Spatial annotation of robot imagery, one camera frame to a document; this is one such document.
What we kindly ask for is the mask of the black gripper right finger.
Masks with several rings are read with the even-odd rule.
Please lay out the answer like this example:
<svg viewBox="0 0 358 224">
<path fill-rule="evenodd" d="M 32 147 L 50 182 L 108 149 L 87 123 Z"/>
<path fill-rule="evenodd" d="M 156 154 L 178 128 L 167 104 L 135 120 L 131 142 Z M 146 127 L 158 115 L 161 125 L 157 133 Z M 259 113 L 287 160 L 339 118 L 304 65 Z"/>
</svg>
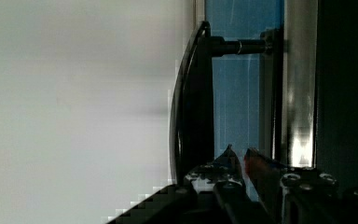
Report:
<svg viewBox="0 0 358 224">
<path fill-rule="evenodd" d="M 255 187 L 258 199 L 271 218 L 282 217 L 281 179 L 289 166 L 249 148 L 243 158 L 244 171 Z"/>
</svg>

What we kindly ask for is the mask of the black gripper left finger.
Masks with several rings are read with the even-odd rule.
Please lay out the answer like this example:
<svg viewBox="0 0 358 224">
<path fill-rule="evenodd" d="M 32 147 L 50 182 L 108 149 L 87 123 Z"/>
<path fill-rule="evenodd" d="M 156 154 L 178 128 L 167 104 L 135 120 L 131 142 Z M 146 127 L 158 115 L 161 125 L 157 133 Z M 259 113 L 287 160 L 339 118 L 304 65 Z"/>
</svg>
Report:
<svg viewBox="0 0 358 224">
<path fill-rule="evenodd" d="M 246 190 L 241 163 L 231 144 L 216 159 L 194 167 L 185 175 L 183 193 L 212 192 L 216 185 L 236 189 L 240 194 Z"/>
</svg>

